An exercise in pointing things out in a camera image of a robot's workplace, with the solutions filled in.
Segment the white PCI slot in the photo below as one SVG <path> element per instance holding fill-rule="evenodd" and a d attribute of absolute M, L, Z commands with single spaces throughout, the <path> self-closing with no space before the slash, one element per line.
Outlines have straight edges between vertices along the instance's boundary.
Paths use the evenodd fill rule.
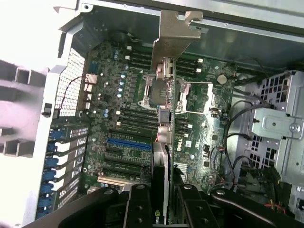
<path fill-rule="evenodd" d="M 131 180 L 125 180 L 125 179 L 115 178 L 115 177 L 105 177 L 105 176 L 99 176 L 97 178 L 97 181 L 99 183 L 115 185 L 115 186 L 120 186 L 120 187 L 125 187 L 127 185 L 134 184 L 134 181 L 131 181 Z"/>

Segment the small silver chipset heatsink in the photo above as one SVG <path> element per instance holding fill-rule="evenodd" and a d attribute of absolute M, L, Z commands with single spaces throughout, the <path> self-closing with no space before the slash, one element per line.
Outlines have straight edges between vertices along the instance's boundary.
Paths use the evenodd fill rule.
<path fill-rule="evenodd" d="M 181 178 L 184 183 L 187 182 L 188 174 L 191 172 L 191 168 L 185 163 L 174 163 L 174 167 L 178 168 L 181 171 Z"/>

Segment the blue expansion slot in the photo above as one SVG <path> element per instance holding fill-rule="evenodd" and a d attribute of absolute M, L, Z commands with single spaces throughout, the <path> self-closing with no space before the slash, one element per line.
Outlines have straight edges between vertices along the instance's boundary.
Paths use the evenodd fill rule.
<path fill-rule="evenodd" d="M 108 138 L 107 143 L 124 146 L 124 147 L 136 148 L 145 151 L 150 151 L 152 149 L 152 146 L 150 144 L 131 142 L 131 141 L 116 139 L 116 138 Z"/>

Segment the metal socket locking lever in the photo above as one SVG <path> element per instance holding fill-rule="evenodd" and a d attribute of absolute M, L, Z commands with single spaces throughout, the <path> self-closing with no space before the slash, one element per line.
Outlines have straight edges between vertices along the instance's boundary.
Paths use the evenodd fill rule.
<path fill-rule="evenodd" d="M 204 115 L 204 114 L 209 114 L 209 111 L 207 112 L 197 112 L 197 111 L 187 111 L 187 110 L 180 110 L 180 109 L 176 109 L 176 113 L 178 114 L 200 114 L 200 115 Z"/>

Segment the CPU socket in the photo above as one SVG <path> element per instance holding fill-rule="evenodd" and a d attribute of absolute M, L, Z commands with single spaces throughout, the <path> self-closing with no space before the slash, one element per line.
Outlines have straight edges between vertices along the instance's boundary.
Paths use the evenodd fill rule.
<path fill-rule="evenodd" d="M 157 106 L 169 106 L 172 86 L 170 83 L 157 79 L 155 74 L 146 74 L 142 77 L 142 84 L 138 86 L 137 104 L 148 110 L 155 110 Z M 184 79 L 176 81 L 176 111 L 186 110 L 187 96 L 190 93 L 190 84 Z"/>

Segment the perforated metal drive cage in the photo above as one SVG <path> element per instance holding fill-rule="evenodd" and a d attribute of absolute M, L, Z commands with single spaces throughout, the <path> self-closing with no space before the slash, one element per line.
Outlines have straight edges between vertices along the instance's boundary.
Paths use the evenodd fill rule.
<path fill-rule="evenodd" d="M 304 218 L 304 72 L 286 71 L 266 79 L 259 90 L 273 109 L 253 114 L 250 158 L 259 168 L 274 167 L 291 185 L 289 208 Z"/>

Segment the green motherboard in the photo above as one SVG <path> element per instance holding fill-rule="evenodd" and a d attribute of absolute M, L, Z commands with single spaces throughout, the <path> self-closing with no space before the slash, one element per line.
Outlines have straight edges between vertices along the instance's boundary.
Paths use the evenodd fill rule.
<path fill-rule="evenodd" d="M 91 94 L 92 112 L 89 114 L 90 132 L 83 166 L 82 187 L 122 187 L 99 183 L 99 176 L 115 177 L 134 182 L 147 182 L 152 161 L 150 151 L 107 143 L 108 138 L 153 144 L 159 133 L 159 114 L 137 104 L 138 86 L 150 71 L 152 50 L 143 46 L 122 46 L 103 43 L 89 55 L 89 76 L 97 82 Z M 177 79 L 190 84 L 187 96 L 187 111 L 209 114 L 178 114 L 175 116 L 174 159 L 191 168 L 187 182 L 198 189 L 209 191 L 229 183 L 221 165 L 224 152 L 224 129 L 230 120 L 232 92 L 237 66 L 193 55 L 182 55 L 177 60 Z M 219 75 L 227 77 L 227 83 L 217 82 Z M 110 134 L 126 132 L 151 136 L 151 139 Z M 106 156 L 106 151 L 122 151 L 123 157 Z M 147 164 L 138 167 L 105 160 L 126 160 Z M 103 172 L 115 169 L 140 172 L 140 177 Z"/>

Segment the black open PC case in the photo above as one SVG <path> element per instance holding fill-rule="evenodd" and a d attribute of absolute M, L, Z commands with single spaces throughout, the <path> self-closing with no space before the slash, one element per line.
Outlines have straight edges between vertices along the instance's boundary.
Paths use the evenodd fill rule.
<path fill-rule="evenodd" d="M 47 74 L 48 79 L 55 79 L 57 87 L 45 89 L 49 98 L 44 101 L 42 115 L 47 118 L 49 131 L 41 140 L 44 144 L 40 148 L 43 162 L 40 189 L 34 205 L 35 220 L 104 188 L 84 190 L 82 187 L 90 132 L 88 116 L 92 112 L 91 94 L 97 82 L 96 76 L 88 75 L 89 55 L 103 43 L 143 46 L 153 51 L 153 43 L 159 38 L 160 12 L 163 10 L 160 7 L 149 9 L 140 1 L 127 3 L 123 0 L 71 0 L 69 6 L 64 6 L 64 1 L 60 0 L 54 9 L 61 16 L 68 15 L 68 20 L 60 27 L 58 58 L 62 64 Z M 288 66 L 304 57 L 304 38 L 245 27 L 204 14 L 201 21 L 190 23 L 190 29 L 199 31 L 200 39 L 192 42 L 180 57 L 187 54 L 237 66 L 221 158 L 229 183 L 209 191 L 200 190 L 196 185 L 184 183 L 181 171 L 173 165 L 174 199 L 166 226 L 159 225 L 155 217 L 160 213 L 158 208 L 163 207 L 164 171 L 153 170 L 153 151 L 147 182 L 134 182 L 122 190 L 106 188 L 122 193 L 135 184 L 148 186 L 152 228 L 190 228 L 178 196 L 178 186 L 184 184 L 193 185 L 207 195 L 213 190 L 230 190 L 284 216 L 284 228 L 304 228 L 304 218 L 289 208 L 291 185 L 281 180 L 276 168 L 261 169 L 250 158 L 254 137 L 251 132 L 253 114 L 257 109 L 274 108 L 273 104 L 261 98 L 259 90 L 262 83 L 286 71 L 304 72 L 304 67 Z M 156 75 L 152 59 L 150 71 Z"/>

